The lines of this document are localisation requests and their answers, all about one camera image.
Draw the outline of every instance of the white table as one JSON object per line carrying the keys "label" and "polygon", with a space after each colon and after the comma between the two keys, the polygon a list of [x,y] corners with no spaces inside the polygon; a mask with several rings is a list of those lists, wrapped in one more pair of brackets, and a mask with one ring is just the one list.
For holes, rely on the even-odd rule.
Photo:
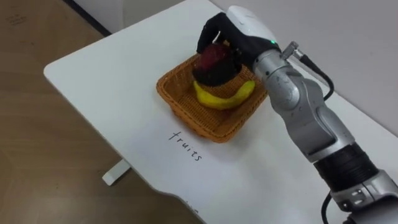
{"label": "white table", "polygon": [[[124,159],[105,175],[110,184],[131,166],[207,223],[320,223],[328,187],[269,99],[234,139],[215,144],[183,127],[155,90],[165,72],[195,53],[201,28],[217,12],[206,0],[185,1],[51,63],[45,76]],[[398,139],[337,94],[327,104],[398,180]],[[192,150],[169,140],[178,132]],[[341,223],[346,214],[331,203],[328,216]]]}

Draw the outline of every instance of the yellow banana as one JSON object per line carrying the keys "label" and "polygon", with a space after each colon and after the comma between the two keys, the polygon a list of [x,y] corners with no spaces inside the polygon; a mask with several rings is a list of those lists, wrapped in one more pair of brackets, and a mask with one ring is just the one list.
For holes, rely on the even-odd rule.
{"label": "yellow banana", "polygon": [[243,101],[245,101],[253,92],[254,87],[256,86],[256,82],[253,80],[247,81],[239,88],[234,96],[228,99],[213,96],[212,94],[202,89],[196,81],[193,82],[193,86],[195,87],[195,90],[197,92],[197,98],[199,103],[216,110],[227,110],[237,107],[241,103],[243,103]]}

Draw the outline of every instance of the floor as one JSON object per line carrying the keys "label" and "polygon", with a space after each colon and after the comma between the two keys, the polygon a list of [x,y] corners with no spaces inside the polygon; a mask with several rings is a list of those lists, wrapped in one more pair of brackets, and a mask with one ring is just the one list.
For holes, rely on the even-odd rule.
{"label": "floor", "polygon": [[43,76],[102,36],[61,0],[0,0],[0,223],[200,223],[133,171]]}

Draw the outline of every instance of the wicker basket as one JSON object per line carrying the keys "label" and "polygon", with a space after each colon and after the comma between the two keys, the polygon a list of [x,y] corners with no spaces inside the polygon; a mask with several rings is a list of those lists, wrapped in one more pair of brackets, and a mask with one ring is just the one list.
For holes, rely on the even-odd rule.
{"label": "wicker basket", "polygon": [[230,140],[264,101],[267,92],[247,68],[222,86],[202,88],[212,95],[229,98],[248,80],[255,80],[256,87],[252,95],[237,108],[231,110],[214,110],[199,104],[193,87],[192,70],[199,56],[194,55],[184,63],[166,73],[157,82],[159,95],[170,105],[174,114],[198,135],[214,142]]}

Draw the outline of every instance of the silver arm segment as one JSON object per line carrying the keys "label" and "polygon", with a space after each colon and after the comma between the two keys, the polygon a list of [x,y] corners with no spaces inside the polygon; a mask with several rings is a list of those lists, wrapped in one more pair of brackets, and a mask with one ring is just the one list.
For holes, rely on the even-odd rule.
{"label": "silver arm segment", "polygon": [[[304,78],[287,58],[278,50],[268,50],[256,59],[253,71],[268,90],[272,107],[283,118],[289,136],[303,155],[317,163],[356,144],[343,122],[325,104],[320,86]],[[347,189],[333,190],[330,186],[331,196],[342,211],[352,212],[347,224],[398,223],[398,186],[383,170],[376,172]]]}
{"label": "silver arm segment", "polygon": [[257,59],[254,72],[268,90],[273,109],[281,115],[289,136],[310,162],[355,142],[326,106],[316,82],[304,78],[277,50],[264,52]]}

